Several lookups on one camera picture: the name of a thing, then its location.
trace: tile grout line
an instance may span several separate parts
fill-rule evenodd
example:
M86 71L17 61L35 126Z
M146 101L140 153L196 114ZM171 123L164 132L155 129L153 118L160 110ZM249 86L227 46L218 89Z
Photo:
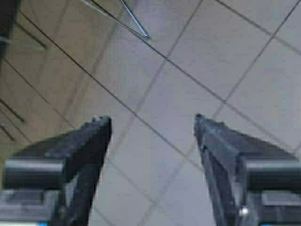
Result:
M287 47L291 51L293 51L294 53L296 53L299 56L301 56L301 50L299 50L298 48L292 46L291 44L287 43L285 40L281 39L278 36L275 36L274 39L277 40L278 42L280 42L281 44L283 44L285 47Z
M112 222L110 222L110 220L108 218L106 218L106 216L95 206L92 207L95 212L98 214L99 217L101 217L101 219L103 219L109 226L116 226L115 224L113 224Z
M261 27L256 22L254 22L251 19L249 19L248 17L246 17L245 15L243 15L243 14L239 13L238 11L236 11L235 9L231 8L230 6L228 6L226 3L222 2L221 0L215 0L215 1L218 2L219 4L221 4L222 6L224 6L225 8L227 8L228 10L230 10L232 13L234 13L237 16L239 16L240 18L242 18L243 20L245 20L248 23L252 24L254 27L256 27L257 29L261 30L265 34L267 34L269 36L271 36L273 34L273 33L269 32L268 30L266 30L265 28Z
M171 46L170 50L167 53L167 56L164 56L164 62L160 65L159 69L157 70L155 76L153 77L153 79L151 80L150 84L148 85L143 97L141 98L141 101L138 103L135 112L138 113L141 109L141 107L143 106L147 96L149 95L149 93L151 92L151 89L153 87L153 85L156 83L157 78L159 77L163 67L166 64L167 59L170 57L170 55L172 54L172 52L174 51L174 48L176 47L176 45L178 44L180 38L183 36L184 32L186 31L188 25L190 24L192 18L194 17L194 15L196 14L197 10L199 9L201 3L203 2L203 0L200 0L199 3L197 4L196 8L194 9L194 11L192 12L191 16L188 18L188 20L186 21L184 27L182 28L180 34L178 35L178 37L176 38L174 44Z
M52 104L37 90L34 88L32 84L28 82L28 80L20 74L20 72L6 59L4 58L4 61L34 90L35 93L37 93L51 108L66 122L68 125L74 129L75 127L72 125L70 121L68 121L57 109L55 109Z
M13 127L15 127L19 133L21 133L21 135L31 144L32 141L19 129L19 127L17 127L14 122L4 113L4 111L2 109L0 109L0 112L4 115L4 117L13 125Z
M193 147L191 147L190 150L188 151L188 155L190 155L192 152L193 152ZM182 159L181 162L175 167L174 171L172 172L170 177L167 179L166 185L159 192L159 195L156 198L155 202L147 209L146 213L139 221L138 226L143 226L147 222L147 220L149 219L149 217L151 216L153 211L159 206L160 200L164 197L164 195L168 191L170 185L175 180L176 176L179 174L179 172L181 171L181 169L183 168L185 163L186 163L185 159Z

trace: metal rod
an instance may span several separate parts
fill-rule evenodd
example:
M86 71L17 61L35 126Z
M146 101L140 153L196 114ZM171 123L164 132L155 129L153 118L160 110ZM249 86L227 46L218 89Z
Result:
M141 31L141 33L144 35L144 37L148 38L149 34L146 32L145 28L138 21L138 19L136 18L135 14L129 8L129 6L127 5L127 3L124 0L120 0L120 2L124 6L124 8L127 10L128 14L131 16L131 18L133 19L133 21L135 22L135 24L137 25L137 27L139 28L139 30Z
M6 136L9 137L11 141L16 141L16 139L14 139L14 137L5 129L4 126L0 125L0 129L6 134Z
M23 119L17 112L15 112L14 109L12 109L7 103L5 103L2 99L0 99L0 103L3 104L16 118L18 118L21 122L25 122L25 119Z
M121 21L119 21L116 17L114 17L111 13L109 13L107 10L105 10L103 7L101 7L100 5L98 5L96 2L93 1L93 4L90 3L88 0L81 0L84 4L86 4L87 6L91 7L92 9L94 9L95 11L103 14L104 16L106 16L107 18L113 20L114 22L116 22L117 24L119 24L120 26L124 27L125 29L127 29L128 31L130 31L133 35L138 36L140 38L145 39L146 37L141 35L140 33L136 32L135 30L133 30L132 28L128 27L127 25L125 25L124 23L122 23Z

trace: white tile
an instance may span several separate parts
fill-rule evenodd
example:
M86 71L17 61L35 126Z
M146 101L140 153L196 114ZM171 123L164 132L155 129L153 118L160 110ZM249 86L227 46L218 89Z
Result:
M94 76L134 110L163 61L127 30L116 27Z
M298 49L301 49L301 41L299 39L301 36L300 20L301 4L296 7L294 12L290 15L288 20L277 33L278 37L282 38Z
M218 2L204 0L171 60L226 97L268 39Z
M113 162L155 199L181 159L173 148L135 119Z
M146 221L144 226L176 226L160 209L156 208Z
M229 101L292 148L301 140L300 61L272 41Z
M98 3L115 16L122 9L119 0L99 0ZM70 1L55 41L92 73L95 62L101 57L115 26L112 20L82 1Z
M150 35L148 41L165 56L180 35L200 0L139 0L129 3L142 26ZM124 12L123 22L139 32L133 20Z
M150 204L114 167L107 167L94 198L104 217L118 226L137 225Z
M69 128L61 116L5 62L0 77L0 97L25 119L25 123L3 106L1 109L32 142L64 132L61 128Z
M220 102L181 71L166 63L138 113L170 142L187 152L196 113L208 117Z
M227 106L223 107L222 111L216 117L216 120L223 121L230 129L237 130L240 133L247 134L262 141L277 145L287 151L291 151L288 146L279 143L279 141L275 140L273 137L265 134Z
M69 104L65 116L75 127L91 120L93 116L108 115L112 118L110 147L116 144L132 116L120 102L88 76L82 77Z
M97 211L92 208L89 216L89 226L109 226L107 222L102 219L102 217L97 213Z
M53 38L66 3L67 0L23 0L20 11Z
M183 166L159 204L180 225L215 225L205 175L189 163Z
M298 0L222 0L262 28L273 33Z

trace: floor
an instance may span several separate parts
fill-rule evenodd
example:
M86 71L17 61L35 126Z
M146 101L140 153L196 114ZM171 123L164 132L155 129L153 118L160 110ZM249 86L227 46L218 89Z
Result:
M135 28L118 0L99 4ZM90 225L214 225L195 139L202 113L299 156L300 0L129 0L142 40L80 0L24 0L1 66L0 143L109 115Z

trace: chair leg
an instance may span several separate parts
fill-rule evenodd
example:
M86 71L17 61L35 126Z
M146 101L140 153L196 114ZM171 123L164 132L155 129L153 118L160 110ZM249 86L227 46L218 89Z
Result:
M121 22L120 20L118 20L115 16L113 16L111 13L109 13L106 9L104 9L103 7L101 7L99 4L97 4L94 0L81 0L84 4L86 4L87 6L89 6L90 8L94 9L95 11L101 13L102 15L106 16L107 18L113 20L114 22L116 22L117 24L119 24L120 26L126 28L128 31L130 31L133 35L143 38L143 39L148 39L149 35L148 33L145 31L145 29L142 27L142 25L139 23L139 21L137 20L137 18L134 16L134 14L132 13L132 11L129 9L129 7L127 6L127 4L122 1L123 6L125 7L125 9L127 10L128 14L131 16L131 18L134 20L134 22L136 23L136 25L138 26L139 30L142 32L142 34L136 32L135 30L133 30L132 28L130 28L129 26L125 25L123 22Z
M138 21L136 18L135 14L132 12L132 10L129 8L125 0L120 0L122 3L123 7L127 10L127 13L131 16L132 20L135 22L141 33L143 34L144 37L148 38L149 34L146 32L145 28L141 25L141 23Z

